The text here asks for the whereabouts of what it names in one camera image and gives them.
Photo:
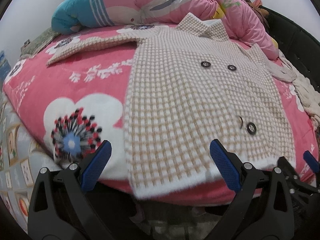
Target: white stripe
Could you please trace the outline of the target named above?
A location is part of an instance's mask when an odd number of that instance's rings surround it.
[[[101,0],[98,0],[98,2],[99,2],[99,5],[100,5],[100,8],[101,8],[102,14],[103,14],[103,16],[104,16],[104,18],[105,18],[105,20],[106,20],[107,24],[108,24],[108,25],[111,25],[111,23],[108,21],[108,18],[107,18],[107,16],[106,16],[106,14],[104,13],[104,10],[103,10],[103,6],[102,6],[102,3],[101,3]]]
[[[107,24],[106,24],[106,23],[104,23],[104,21],[103,21],[103,19],[102,19],[102,17],[101,17],[101,14],[100,14],[100,12],[99,12],[99,8],[98,8],[97,0],[93,0],[93,1],[94,1],[94,4],[95,4],[96,8],[97,8],[97,14],[98,14],[98,16],[99,16],[99,19],[101,20],[101,22],[102,22],[103,26],[107,26]]]
[[[92,11],[92,14],[93,14],[94,18],[96,19],[97,23],[102,27],[101,23],[98,21],[98,18],[96,17],[96,14],[94,13],[92,1],[89,0],[89,2],[90,2],[91,11]]]

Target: bed sheet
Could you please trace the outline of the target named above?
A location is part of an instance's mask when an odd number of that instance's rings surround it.
[[[35,57],[24,59],[13,67],[4,82],[4,91],[31,135],[52,154],[57,143],[53,143],[51,134],[58,122],[72,119],[77,130],[79,123],[91,121],[87,130],[91,132],[89,138],[80,136],[77,141],[76,136],[63,135],[61,143],[68,147],[70,153],[65,162],[59,163],[61,166],[65,167],[70,160],[80,160],[94,151],[101,140],[108,139],[113,146],[113,154],[100,176],[100,181],[119,190],[132,192],[124,153],[122,111],[136,44],[78,53],[49,68],[46,62],[57,48],[65,44],[76,43],[92,36],[111,37],[132,29],[154,28],[157,25],[161,24],[86,29],[76,35],[62,36]],[[234,42],[248,48],[239,41]],[[312,172],[302,158],[304,151],[309,150],[318,159],[313,126],[303,110],[294,86],[278,80],[275,80],[275,84],[292,127],[296,170],[302,180],[306,180]],[[82,119],[74,119],[79,111]],[[83,153],[82,156],[77,155],[79,150]],[[228,203],[233,197],[234,193],[219,179],[173,192],[156,200],[185,205],[211,205]]]

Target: yellow spot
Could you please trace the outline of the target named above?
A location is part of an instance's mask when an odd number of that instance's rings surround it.
[[[271,37],[271,40],[272,40],[273,45],[276,47],[276,49],[279,49],[278,42],[276,42],[276,40],[272,37]]]
[[[211,17],[214,20],[222,19],[224,17],[224,15],[225,15],[223,9],[219,5],[217,5],[217,6],[218,7],[216,9],[216,12],[215,12],[214,16]]]

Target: headboard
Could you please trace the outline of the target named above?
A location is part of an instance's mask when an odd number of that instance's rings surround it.
[[[261,8],[270,13],[269,34],[278,42],[279,49],[320,92],[320,42],[292,20],[269,8]]]

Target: blue gripper pad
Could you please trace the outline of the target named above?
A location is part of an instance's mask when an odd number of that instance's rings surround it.
[[[228,188],[237,193],[241,188],[240,175],[216,141],[210,143],[210,155]]]
[[[303,159],[309,165],[313,173],[318,173],[320,171],[319,162],[316,160],[316,158],[313,157],[313,155],[309,151],[304,152]]]
[[[81,189],[84,193],[93,190],[104,167],[111,157],[111,152],[111,143],[108,141],[104,141],[96,150],[95,156],[81,175]]]

